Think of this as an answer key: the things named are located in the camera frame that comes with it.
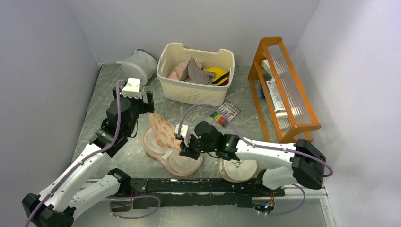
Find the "floral mesh laundry bag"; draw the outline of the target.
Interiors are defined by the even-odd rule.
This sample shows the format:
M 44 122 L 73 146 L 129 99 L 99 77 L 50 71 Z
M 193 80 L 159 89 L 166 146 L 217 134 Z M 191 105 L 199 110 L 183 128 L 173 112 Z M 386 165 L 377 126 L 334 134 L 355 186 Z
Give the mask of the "floral mesh laundry bag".
M 203 163 L 203 157 L 194 160 L 180 156 L 180 140 L 174 136 L 174 126 L 157 113 L 148 116 L 150 127 L 142 137 L 142 148 L 174 176 L 189 176 Z

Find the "taupe grey bra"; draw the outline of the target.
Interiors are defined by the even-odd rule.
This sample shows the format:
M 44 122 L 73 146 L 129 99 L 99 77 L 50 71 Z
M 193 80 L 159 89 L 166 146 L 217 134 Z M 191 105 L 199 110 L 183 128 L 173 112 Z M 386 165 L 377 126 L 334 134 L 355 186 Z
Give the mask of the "taupe grey bra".
M 195 59 L 191 57 L 187 66 L 188 78 L 196 84 L 211 85 L 212 80 L 215 77 L 214 72 L 204 71 L 197 65 Z

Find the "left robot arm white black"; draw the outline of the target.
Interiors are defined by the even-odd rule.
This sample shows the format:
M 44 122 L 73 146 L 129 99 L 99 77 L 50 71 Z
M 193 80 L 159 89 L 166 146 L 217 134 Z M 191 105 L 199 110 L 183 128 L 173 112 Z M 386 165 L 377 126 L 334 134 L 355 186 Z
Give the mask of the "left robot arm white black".
M 128 142 L 140 114 L 154 112 L 153 93 L 137 96 L 113 89 L 114 100 L 107 117 L 79 157 L 52 184 L 38 194 L 29 193 L 22 205 L 26 225 L 70 227 L 86 210 L 106 198 L 129 199 L 133 195 L 131 177 L 122 170 L 110 170 L 101 180 L 82 189 L 84 183 Z

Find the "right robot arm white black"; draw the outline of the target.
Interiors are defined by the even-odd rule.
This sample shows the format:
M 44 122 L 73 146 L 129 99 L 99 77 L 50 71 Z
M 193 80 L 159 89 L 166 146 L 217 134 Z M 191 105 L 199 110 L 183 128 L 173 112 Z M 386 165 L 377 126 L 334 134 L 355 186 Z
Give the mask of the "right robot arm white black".
M 271 143 L 249 140 L 237 134 L 223 134 L 213 125 L 202 121 L 191 134 L 187 125 L 178 124 L 174 136 L 180 140 L 180 156 L 198 159 L 213 153 L 226 161 L 266 161 L 278 168 L 261 170 L 255 190 L 261 196 L 279 187 L 299 184 L 319 190 L 323 186 L 326 157 L 308 140 L 296 143 Z

